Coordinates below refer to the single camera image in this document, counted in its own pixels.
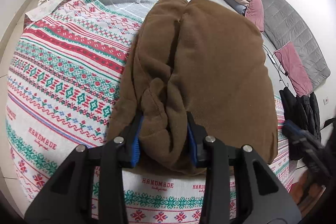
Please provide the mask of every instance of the wall outlet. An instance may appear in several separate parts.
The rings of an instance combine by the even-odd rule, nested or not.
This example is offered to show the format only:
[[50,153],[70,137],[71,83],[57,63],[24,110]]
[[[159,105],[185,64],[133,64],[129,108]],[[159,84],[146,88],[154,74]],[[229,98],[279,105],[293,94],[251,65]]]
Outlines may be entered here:
[[324,105],[328,104],[329,103],[329,98],[328,97],[324,98],[323,103],[324,103]]

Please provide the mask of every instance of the tile floor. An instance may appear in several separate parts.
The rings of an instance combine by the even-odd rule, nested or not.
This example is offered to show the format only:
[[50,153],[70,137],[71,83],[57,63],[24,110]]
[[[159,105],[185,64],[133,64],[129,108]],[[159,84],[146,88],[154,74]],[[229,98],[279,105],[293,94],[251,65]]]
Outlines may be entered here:
[[[28,5],[25,12],[32,10],[37,7],[37,3],[39,0],[32,0],[32,2]],[[16,24],[12,35],[8,41],[6,46],[4,55],[0,62],[0,184],[6,183],[9,193],[3,193],[9,203],[14,207],[14,209],[19,210],[18,213],[24,215],[25,211],[28,208],[28,199],[23,193],[21,185],[17,179],[17,175],[14,169],[14,165],[11,159],[11,155],[9,152],[9,145],[6,136],[5,130],[5,115],[6,115],[6,100],[7,100],[7,74],[9,64],[11,63],[12,56],[14,54],[14,50],[16,48],[16,44],[18,43],[20,36],[23,31],[23,21],[25,18],[25,13],[20,17],[18,23]]]

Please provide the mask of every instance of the patterned blanket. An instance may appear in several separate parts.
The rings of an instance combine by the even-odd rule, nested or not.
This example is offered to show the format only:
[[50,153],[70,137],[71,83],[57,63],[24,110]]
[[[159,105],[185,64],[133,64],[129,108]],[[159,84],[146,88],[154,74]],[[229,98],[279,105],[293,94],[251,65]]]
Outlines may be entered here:
[[[90,148],[105,142],[121,75],[141,24],[98,0],[63,0],[41,20],[25,20],[9,69],[6,130],[16,172],[29,200],[78,144]],[[281,133],[281,100],[274,99],[278,156],[270,168],[289,190],[295,163],[289,161],[288,141]],[[130,223],[198,223],[205,179],[123,171],[123,180]],[[93,217],[98,216],[98,189],[96,168]],[[234,177],[230,194],[234,218]]]

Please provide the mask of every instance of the red and green patterned blanket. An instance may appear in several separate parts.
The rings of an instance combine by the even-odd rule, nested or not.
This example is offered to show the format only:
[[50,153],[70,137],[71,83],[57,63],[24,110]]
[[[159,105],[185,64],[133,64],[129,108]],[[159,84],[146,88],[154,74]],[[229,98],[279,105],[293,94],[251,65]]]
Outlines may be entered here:
[[[6,130],[11,156],[29,200],[78,145],[105,142],[108,121],[131,44],[142,22],[92,0],[63,0],[41,20],[25,21],[8,74]],[[288,189],[295,165],[281,134],[281,100],[275,97],[279,155],[270,166]],[[123,172],[129,222],[198,223],[205,180]],[[92,213],[98,216],[99,168]],[[231,178],[231,218],[236,215]]]

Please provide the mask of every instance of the black cable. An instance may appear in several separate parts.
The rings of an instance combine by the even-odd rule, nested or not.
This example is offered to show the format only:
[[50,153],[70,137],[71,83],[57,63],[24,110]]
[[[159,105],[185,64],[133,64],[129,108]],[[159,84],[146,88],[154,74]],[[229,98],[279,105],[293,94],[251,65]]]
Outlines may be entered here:
[[[273,58],[273,55],[275,54],[275,53],[271,53],[271,51],[268,49],[268,47],[266,46],[266,45],[262,45],[263,46],[263,48],[264,48],[264,50],[266,50],[267,51],[267,56],[268,56],[268,58],[271,60],[271,62],[272,62],[272,64],[273,64],[273,66],[277,69],[277,71],[278,71],[278,74],[279,74],[279,81],[281,81],[286,87],[288,87],[289,86],[289,83],[287,83],[287,85],[286,85],[286,83],[284,82],[284,80],[283,80],[283,78],[281,77],[281,75],[280,75],[280,72],[283,74],[283,75],[285,75],[285,76],[288,76],[288,72],[283,72],[282,71],[282,69],[280,68],[280,66],[278,66],[278,64],[276,64],[276,61],[275,61],[275,59]],[[281,56],[281,61],[280,61],[280,65],[282,65],[281,64],[281,62],[282,62],[282,54],[281,54],[281,52],[279,52],[280,53],[280,56]]]

